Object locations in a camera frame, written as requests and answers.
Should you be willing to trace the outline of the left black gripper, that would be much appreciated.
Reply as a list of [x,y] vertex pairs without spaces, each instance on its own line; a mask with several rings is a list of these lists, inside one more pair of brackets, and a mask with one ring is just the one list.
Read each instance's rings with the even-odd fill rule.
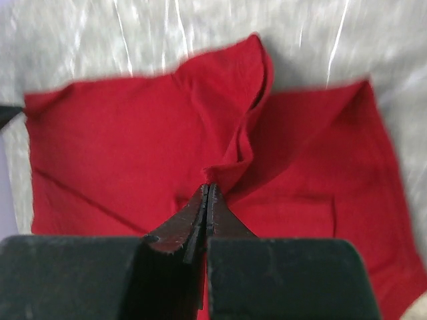
[[23,112],[23,107],[17,105],[0,105],[0,130]]

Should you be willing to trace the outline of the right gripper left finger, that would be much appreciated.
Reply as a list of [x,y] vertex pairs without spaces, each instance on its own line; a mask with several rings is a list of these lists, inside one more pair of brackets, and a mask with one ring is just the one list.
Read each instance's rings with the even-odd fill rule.
[[2,319],[195,319],[209,188],[143,237],[1,242]]

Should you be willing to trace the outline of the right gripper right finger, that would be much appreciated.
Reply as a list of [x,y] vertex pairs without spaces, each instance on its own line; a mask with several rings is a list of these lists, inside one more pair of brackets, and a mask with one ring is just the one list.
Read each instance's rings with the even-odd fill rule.
[[256,237],[216,184],[207,196],[211,319],[379,319],[355,247],[340,239]]

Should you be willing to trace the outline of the dark red t-shirt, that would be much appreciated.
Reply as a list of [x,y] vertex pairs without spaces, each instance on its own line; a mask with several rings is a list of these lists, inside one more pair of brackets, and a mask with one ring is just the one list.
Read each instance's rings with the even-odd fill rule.
[[36,235],[143,235],[204,183],[260,237],[337,237],[385,319],[426,292],[400,170],[367,80],[271,93],[260,38],[158,77],[25,96]]

